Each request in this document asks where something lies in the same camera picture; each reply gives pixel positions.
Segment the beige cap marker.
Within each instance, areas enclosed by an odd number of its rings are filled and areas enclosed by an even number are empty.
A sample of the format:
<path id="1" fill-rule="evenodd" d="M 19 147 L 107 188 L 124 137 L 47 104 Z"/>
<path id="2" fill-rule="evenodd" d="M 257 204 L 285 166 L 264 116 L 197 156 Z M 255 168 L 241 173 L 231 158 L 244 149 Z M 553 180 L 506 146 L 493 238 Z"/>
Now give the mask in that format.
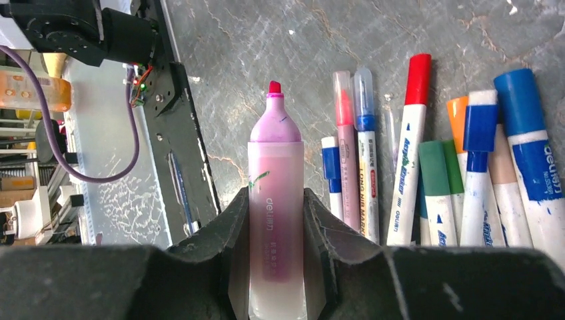
<path id="1" fill-rule="evenodd" d="M 494 151 L 489 159 L 489 170 L 507 246 L 532 248 L 532 237 L 510 147 L 501 124 L 496 126 L 494 142 Z"/>

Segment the orange cap marker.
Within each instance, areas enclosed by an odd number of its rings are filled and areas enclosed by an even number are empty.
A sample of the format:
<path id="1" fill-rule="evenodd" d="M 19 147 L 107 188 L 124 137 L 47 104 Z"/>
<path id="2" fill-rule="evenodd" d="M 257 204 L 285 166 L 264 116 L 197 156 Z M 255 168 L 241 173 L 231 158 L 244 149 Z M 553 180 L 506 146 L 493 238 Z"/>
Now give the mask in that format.
<path id="1" fill-rule="evenodd" d="M 468 105 L 467 96 L 455 98 L 449 100 L 446 103 L 446 109 L 450 121 L 452 136 L 454 139 L 454 146 L 458 159 L 460 175 L 463 183 L 465 183 L 465 179 L 466 179 L 466 164 L 467 164 L 467 152 L 463 150 L 464 122 L 465 122 L 467 105 Z"/>

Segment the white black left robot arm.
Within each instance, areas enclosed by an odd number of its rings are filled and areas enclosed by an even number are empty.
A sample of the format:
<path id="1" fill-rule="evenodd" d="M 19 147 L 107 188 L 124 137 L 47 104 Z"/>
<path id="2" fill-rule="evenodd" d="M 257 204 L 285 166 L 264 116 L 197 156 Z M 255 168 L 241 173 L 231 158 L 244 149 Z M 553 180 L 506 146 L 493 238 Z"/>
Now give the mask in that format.
<path id="1" fill-rule="evenodd" d="M 64 53 L 86 65 L 147 64 L 158 34 L 151 22 L 99 1 L 2 1 L 1 44 Z"/>

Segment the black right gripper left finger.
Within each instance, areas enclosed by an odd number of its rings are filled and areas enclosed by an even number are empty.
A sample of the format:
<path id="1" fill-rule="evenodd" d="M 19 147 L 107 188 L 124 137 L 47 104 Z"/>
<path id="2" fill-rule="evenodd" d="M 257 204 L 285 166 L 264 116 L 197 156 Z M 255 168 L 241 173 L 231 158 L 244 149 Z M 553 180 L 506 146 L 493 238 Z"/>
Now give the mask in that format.
<path id="1" fill-rule="evenodd" d="M 249 198 L 242 188 L 177 245 L 1 250 L 2 319 L 246 319 Z"/>

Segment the large blue cap marker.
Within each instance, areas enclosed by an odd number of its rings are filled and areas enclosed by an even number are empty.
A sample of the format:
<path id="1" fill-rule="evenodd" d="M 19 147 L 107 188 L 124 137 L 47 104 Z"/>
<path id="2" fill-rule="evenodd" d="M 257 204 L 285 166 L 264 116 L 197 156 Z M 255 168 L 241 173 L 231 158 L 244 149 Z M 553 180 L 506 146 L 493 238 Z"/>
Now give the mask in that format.
<path id="1" fill-rule="evenodd" d="M 518 187 L 535 249 L 564 268 L 564 186 L 550 146 L 531 69 L 493 80 Z"/>

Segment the small blue cap marker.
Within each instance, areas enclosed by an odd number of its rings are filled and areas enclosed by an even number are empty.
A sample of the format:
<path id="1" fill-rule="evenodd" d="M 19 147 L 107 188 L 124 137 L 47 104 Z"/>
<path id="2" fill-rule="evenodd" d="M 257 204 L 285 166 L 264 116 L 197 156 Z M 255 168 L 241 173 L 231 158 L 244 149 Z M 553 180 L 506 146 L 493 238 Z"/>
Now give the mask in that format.
<path id="1" fill-rule="evenodd" d="M 342 221 L 344 219 L 344 213 L 338 138 L 335 136 L 324 137 L 321 139 L 321 145 L 322 169 L 324 178 L 328 181 L 330 211 L 337 219 Z"/>

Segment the blue white cap marker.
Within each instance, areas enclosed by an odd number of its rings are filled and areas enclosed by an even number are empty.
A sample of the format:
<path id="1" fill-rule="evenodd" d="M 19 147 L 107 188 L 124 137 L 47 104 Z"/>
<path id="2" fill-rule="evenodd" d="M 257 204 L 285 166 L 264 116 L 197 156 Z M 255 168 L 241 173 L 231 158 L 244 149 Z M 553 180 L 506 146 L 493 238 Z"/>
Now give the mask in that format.
<path id="1" fill-rule="evenodd" d="M 504 244 L 498 207 L 489 173 L 498 120 L 494 89 L 468 94 L 463 149 L 467 152 L 462 215 L 462 247 L 494 247 Z"/>

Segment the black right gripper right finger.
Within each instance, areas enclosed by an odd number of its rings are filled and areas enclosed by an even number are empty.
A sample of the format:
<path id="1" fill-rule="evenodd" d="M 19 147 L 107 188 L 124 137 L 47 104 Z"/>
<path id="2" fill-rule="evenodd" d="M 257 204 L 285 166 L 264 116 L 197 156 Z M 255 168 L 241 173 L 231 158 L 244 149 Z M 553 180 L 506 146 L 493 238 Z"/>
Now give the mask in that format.
<path id="1" fill-rule="evenodd" d="M 563 319 L 564 274 L 533 249 L 382 247 L 304 191 L 309 319 Z"/>

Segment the pink highlighter pen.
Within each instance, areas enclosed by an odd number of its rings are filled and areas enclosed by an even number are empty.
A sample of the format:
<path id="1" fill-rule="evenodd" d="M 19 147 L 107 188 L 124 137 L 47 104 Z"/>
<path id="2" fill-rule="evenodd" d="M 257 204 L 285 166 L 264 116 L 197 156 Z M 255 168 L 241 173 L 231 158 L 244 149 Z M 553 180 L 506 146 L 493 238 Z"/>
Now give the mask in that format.
<path id="1" fill-rule="evenodd" d="M 298 319 L 304 304 L 304 143 L 279 82 L 269 83 L 248 160 L 251 307 L 259 319 Z"/>

